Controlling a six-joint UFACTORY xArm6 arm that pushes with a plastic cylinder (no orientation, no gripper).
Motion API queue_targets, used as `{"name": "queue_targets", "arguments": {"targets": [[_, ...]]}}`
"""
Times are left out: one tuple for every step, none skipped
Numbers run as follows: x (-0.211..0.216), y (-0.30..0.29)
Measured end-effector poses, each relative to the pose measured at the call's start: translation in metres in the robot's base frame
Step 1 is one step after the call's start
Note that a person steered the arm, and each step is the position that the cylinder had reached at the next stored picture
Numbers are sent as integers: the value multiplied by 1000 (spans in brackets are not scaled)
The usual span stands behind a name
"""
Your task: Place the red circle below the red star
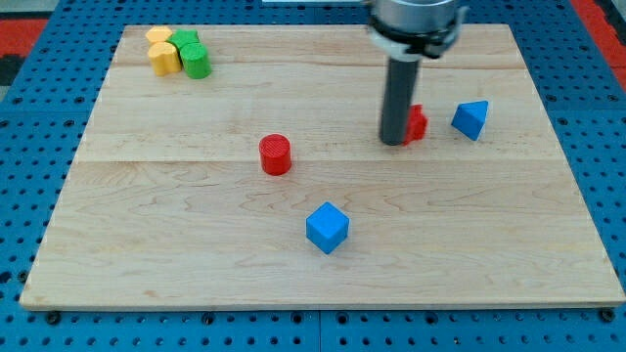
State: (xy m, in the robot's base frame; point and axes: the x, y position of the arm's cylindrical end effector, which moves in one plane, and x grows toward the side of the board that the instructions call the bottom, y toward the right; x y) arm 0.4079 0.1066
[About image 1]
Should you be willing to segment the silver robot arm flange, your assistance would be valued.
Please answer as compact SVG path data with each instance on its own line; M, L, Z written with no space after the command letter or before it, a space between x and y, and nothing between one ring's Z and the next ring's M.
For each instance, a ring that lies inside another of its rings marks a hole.
M438 59L456 43L468 11L458 0L377 0L367 32L395 61Z

